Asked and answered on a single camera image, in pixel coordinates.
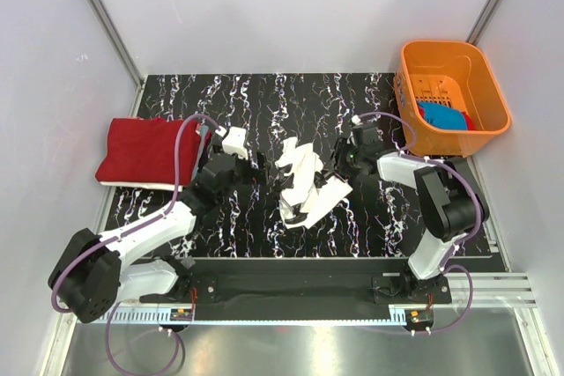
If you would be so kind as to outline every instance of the marble pattern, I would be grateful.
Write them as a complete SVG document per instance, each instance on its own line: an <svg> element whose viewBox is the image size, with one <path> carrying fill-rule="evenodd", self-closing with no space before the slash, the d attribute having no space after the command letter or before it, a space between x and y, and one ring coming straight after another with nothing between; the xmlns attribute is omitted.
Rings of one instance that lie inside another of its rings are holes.
<svg viewBox="0 0 564 376"><path fill-rule="evenodd" d="M313 142L323 162L354 114L397 114L391 73L150 76L138 116L181 119L208 114L249 131L249 152L277 158L282 140ZM382 140L404 145L401 126L377 120ZM236 187L213 228L170 242L159 253L210 257L377 257L411 254L424 231L414 190L363 177L353 192L310 230L285 231L271 186ZM159 208L170 193L118 188L107 229ZM459 254L490 255L483 232Z"/></svg>

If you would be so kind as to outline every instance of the orange plastic bin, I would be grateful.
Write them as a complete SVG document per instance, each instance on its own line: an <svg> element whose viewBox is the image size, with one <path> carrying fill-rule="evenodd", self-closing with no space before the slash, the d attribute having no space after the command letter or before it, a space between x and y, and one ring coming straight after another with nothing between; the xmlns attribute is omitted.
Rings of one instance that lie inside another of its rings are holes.
<svg viewBox="0 0 564 376"><path fill-rule="evenodd" d="M484 54L462 41L411 41L402 48L394 88L401 117L413 126L418 156L470 156L509 127L511 118ZM417 101L466 112L476 130L438 129L423 119ZM407 143L412 134L404 129Z"/></svg>

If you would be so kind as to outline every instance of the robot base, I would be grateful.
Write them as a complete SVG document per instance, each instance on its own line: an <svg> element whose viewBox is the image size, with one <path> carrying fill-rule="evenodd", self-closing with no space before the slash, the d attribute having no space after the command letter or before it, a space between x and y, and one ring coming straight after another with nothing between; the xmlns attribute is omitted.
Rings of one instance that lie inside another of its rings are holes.
<svg viewBox="0 0 564 376"><path fill-rule="evenodd" d="M452 303L449 281L445 276L438 276L435 284L428 286L425 290L416 291L410 296L400 292L399 284L399 274L386 273L373 276L372 292L374 293L374 302L378 305L413 304L427 306L429 304L429 294L432 293L433 304Z"/></svg>

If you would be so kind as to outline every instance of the black marble table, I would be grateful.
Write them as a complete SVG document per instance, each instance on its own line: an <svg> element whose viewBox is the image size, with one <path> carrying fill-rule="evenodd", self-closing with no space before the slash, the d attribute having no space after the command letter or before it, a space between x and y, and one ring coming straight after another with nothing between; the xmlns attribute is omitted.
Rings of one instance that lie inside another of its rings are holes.
<svg viewBox="0 0 564 376"><path fill-rule="evenodd" d="M392 73L149 76L138 110L141 118L181 119L208 114L223 126L249 131L252 151L276 159L282 140L314 143L327 161L354 114L397 114ZM377 121L382 140L404 145L401 126ZM170 242L159 253L195 257L382 257L410 255L424 232L414 190L375 177L360 178L353 192L310 230L285 231L271 186L237 187L215 227ZM161 207L170 193L118 188L107 229L133 222ZM483 231L460 255L488 256Z"/></svg>

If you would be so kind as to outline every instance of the red cloth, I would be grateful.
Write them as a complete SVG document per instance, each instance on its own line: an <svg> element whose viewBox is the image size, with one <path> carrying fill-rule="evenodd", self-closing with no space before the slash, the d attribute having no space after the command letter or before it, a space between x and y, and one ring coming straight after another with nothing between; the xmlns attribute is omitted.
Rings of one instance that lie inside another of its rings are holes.
<svg viewBox="0 0 564 376"><path fill-rule="evenodd" d="M96 179L100 182L174 184L174 141L182 120L116 118L108 132L108 155ZM197 160L201 137L198 121L182 132L180 184L187 186Z"/></svg>

